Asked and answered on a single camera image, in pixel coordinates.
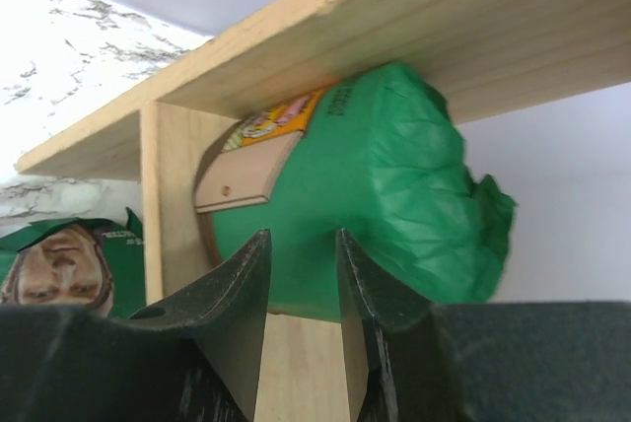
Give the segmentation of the green brown roll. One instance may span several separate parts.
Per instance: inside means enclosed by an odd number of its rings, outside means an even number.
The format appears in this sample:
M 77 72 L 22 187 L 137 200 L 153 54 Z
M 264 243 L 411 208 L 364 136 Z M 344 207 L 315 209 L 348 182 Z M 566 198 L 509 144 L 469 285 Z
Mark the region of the green brown roll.
M 484 302 L 515 202 L 464 156 L 445 98 L 394 62 L 237 123 L 207 149 L 193 203 L 217 258 L 270 231 L 272 313 L 339 320 L 341 229 L 429 299 Z

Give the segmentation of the green snack bag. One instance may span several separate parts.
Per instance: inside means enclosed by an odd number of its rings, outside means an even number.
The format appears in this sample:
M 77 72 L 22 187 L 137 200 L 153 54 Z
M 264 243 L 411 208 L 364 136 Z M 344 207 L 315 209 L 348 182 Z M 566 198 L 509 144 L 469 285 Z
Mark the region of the green snack bag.
M 1 239 L 3 305 L 83 305 L 130 317 L 146 305 L 143 225 L 109 219 L 31 222 Z

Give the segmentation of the wooden two-tier shelf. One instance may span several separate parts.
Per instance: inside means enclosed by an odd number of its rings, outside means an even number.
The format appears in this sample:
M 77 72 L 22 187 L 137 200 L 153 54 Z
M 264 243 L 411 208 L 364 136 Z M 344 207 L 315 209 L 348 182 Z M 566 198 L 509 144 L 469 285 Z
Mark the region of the wooden two-tier shelf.
M 217 139 L 394 62 L 445 98 L 453 124 L 614 86 L 630 78 L 630 0 L 277 0 L 35 147 L 18 170 L 141 182 L 148 307 L 267 230 L 213 255 L 193 192 Z M 267 305 L 250 421 L 273 410 L 354 421 L 341 312 L 328 321 Z

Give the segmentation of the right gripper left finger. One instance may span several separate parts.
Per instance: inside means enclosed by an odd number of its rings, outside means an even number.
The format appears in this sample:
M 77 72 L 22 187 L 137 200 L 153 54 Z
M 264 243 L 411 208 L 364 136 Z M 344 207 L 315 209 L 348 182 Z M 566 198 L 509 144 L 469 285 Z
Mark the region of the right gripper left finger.
M 1 310 L 5 421 L 250 421 L 271 234 L 128 319 L 78 306 Z

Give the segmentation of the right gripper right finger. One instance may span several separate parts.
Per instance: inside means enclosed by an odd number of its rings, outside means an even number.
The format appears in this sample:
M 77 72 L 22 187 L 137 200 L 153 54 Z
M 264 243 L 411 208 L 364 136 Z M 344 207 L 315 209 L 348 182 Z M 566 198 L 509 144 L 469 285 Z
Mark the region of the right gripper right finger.
M 441 305 L 336 236 L 354 421 L 626 421 L 626 302 Z

